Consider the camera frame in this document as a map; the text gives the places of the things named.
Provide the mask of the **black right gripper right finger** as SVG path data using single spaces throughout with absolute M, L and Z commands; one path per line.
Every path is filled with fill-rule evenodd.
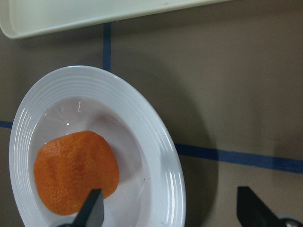
M 281 227 L 279 218 L 247 186 L 237 188 L 237 218 L 242 227 Z

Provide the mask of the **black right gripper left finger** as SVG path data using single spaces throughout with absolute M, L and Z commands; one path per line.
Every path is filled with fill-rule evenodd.
M 104 222 L 104 199 L 101 189 L 92 190 L 76 216 L 74 227 L 101 227 Z

